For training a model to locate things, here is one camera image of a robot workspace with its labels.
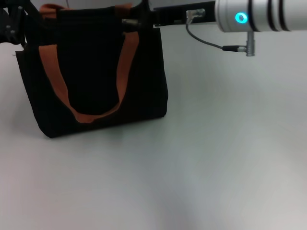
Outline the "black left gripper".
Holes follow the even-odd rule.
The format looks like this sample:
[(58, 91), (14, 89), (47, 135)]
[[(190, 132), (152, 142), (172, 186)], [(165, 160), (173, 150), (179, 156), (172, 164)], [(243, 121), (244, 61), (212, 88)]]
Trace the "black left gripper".
[(0, 42), (21, 45), (25, 49), (27, 48), (27, 42), (24, 33), (25, 25), (22, 22), (23, 16), (27, 13), (40, 26), (45, 26), (45, 23), (41, 14), (30, 0), (14, 0), (13, 9), (15, 10), (13, 24), (10, 18), (11, 6), (0, 9)]

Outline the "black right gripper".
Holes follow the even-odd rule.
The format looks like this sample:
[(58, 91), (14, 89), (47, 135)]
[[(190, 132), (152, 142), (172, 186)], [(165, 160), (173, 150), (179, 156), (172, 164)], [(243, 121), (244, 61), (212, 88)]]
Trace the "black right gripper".
[(137, 30), (151, 31), (153, 24), (155, 26), (168, 26), (185, 24), (187, 17), (186, 11), (204, 9), (205, 15), (193, 19), (193, 23), (212, 23), (215, 22), (214, 7), (215, 1), (192, 3), (186, 5), (168, 6), (154, 8), (151, 11), (151, 4), (149, 0), (141, 0), (139, 4), (140, 15), (136, 21)]

